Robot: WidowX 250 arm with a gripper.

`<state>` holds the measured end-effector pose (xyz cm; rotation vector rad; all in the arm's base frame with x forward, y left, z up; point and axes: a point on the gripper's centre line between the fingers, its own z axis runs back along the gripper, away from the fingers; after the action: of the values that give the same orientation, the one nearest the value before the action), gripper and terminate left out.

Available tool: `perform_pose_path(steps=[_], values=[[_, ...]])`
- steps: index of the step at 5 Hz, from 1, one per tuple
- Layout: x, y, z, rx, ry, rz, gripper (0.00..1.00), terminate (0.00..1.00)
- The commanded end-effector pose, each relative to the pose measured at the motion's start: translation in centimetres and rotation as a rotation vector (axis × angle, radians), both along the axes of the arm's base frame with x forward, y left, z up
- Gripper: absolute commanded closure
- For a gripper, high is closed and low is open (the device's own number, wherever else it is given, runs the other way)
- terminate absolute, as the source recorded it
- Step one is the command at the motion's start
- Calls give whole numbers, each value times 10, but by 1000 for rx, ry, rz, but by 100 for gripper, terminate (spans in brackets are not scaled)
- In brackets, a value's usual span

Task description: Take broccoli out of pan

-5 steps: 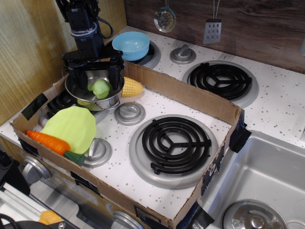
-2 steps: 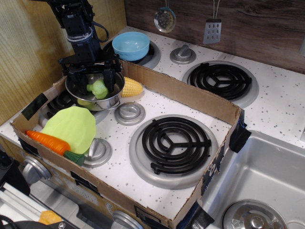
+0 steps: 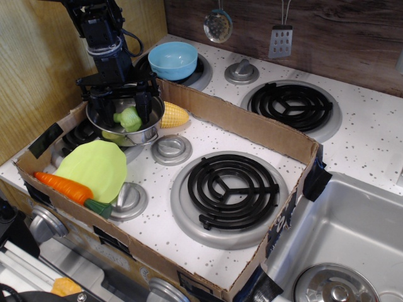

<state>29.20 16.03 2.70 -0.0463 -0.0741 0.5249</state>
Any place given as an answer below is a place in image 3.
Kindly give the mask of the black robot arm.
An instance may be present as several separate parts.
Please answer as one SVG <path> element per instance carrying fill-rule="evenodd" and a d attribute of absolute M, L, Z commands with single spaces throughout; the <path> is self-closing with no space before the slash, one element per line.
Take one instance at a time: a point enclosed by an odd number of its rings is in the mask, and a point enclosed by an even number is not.
<path fill-rule="evenodd" d="M 133 99 L 142 123 L 148 123 L 152 99 L 160 95 L 155 73 L 139 72 L 133 58 L 143 54 L 144 44 L 133 53 L 126 37 L 135 35 L 123 28 L 125 18 L 115 1 L 62 1 L 78 34 L 87 43 L 97 73 L 77 79 L 82 98 L 103 122 L 113 126 L 116 99 Z"/>

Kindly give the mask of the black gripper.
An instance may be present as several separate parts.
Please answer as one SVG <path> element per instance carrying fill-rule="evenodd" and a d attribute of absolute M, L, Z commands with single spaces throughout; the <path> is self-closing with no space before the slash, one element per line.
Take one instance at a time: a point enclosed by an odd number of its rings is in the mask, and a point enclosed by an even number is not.
<path fill-rule="evenodd" d="M 82 100 L 89 102 L 89 119 L 100 127 L 113 127 L 115 105 L 101 97 L 135 96 L 137 113 L 143 124 L 147 124 L 152 112 L 152 97 L 161 95 L 155 73 L 137 71 L 132 54 L 125 47 L 87 47 L 86 50 L 94 60 L 97 73 L 78 79 L 76 84 L 81 89 Z"/>

